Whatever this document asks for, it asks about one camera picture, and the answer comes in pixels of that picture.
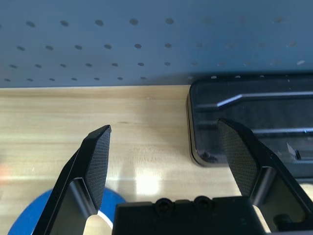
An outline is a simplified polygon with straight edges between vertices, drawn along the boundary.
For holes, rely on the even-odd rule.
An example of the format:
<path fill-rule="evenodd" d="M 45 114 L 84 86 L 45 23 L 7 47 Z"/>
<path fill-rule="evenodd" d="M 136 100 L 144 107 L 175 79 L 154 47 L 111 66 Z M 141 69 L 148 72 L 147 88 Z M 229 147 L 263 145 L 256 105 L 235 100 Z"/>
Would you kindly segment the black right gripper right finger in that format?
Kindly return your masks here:
<path fill-rule="evenodd" d="M 313 233 L 313 202 L 281 160 L 242 124 L 218 120 L 229 168 L 242 196 L 256 206 L 271 232 Z"/>

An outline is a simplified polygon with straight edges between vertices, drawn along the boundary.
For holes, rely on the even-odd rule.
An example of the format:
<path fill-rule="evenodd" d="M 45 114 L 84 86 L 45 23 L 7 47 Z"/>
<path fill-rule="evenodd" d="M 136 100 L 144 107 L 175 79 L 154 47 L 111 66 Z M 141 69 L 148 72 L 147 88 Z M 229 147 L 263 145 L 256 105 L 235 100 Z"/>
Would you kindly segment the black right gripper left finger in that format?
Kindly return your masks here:
<path fill-rule="evenodd" d="M 90 132 L 65 164 L 33 231 L 35 235 L 81 235 L 102 204 L 111 127 Z"/>

